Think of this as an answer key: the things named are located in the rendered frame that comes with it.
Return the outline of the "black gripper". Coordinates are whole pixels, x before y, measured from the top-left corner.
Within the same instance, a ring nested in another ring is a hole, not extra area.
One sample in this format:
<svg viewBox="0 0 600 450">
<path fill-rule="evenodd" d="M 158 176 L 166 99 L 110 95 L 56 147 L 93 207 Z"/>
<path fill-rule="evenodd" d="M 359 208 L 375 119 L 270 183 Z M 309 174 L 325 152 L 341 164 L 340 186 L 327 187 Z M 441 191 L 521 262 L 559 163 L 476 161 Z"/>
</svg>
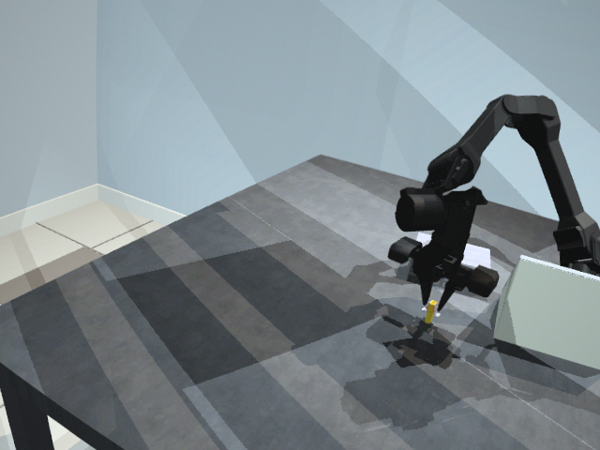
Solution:
<svg viewBox="0 0 600 450">
<path fill-rule="evenodd" d="M 436 243 L 441 246 L 448 247 L 453 243 L 458 244 L 457 248 L 459 248 L 460 257 L 457 274 L 444 283 L 444 291 L 438 305 L 438 312 L 443 309 L 455 290 L 461 292 L 467 287 L 470 293 L 489 297 L 497 286 L 500 277 L 496 270 L 490 269 L 484 265 L 481 266 L 480 264 L 475 269 L 471 269 L 470 267 L 461 264 L 470 235 L 470 233 L 454 234 L 442 229 L 438 229 L 432 233 L 431 239 L 435 240 Z M 396 263 L 404 264 L 409 261 L 409 258 L 413 259 L 413 255 L 422 247 L 423 245 L 421 242 L 405 236 L 391 245 L 387 258 Z M 428 303 L 433 282 L 430 282 L 421 276 L 418 276 L 418 278 L 421 285 L 422 302 L 425 306 Z"/>
</svg>

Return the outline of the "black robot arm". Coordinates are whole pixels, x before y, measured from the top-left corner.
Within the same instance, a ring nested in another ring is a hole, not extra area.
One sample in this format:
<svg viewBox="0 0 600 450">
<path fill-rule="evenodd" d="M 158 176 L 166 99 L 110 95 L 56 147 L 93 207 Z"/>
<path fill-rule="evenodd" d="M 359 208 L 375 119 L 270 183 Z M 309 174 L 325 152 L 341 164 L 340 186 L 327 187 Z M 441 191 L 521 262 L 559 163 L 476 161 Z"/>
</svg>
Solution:
<svg viewBox="0 0 600 450">
<path fill-rule="evenodd" d="M 561 122 L 555 102 L 544 95 L 505 94 L 493 99 L 457 144 L 429 162 L 422 188 L 400 190 L 398 227 L 404 232 L 469 233 L 476 205 L 488 204 L 481 189 L 472 186 L 443 193 L 474 179 L 484 150 L 504 125 L 516 129 L 538 157 L 560 218 L 553 232 L 560 266 L 600 277 L 600 228 L 582 207 L 559 141 Z M 444 247 L 431 239 L 413 255 L 412 271 L 433 283 L 450 280 L 458 273 L 459 258 L 458 244 Z M 578 261 L 584 259 L 591 260 Z"/>
</svg>

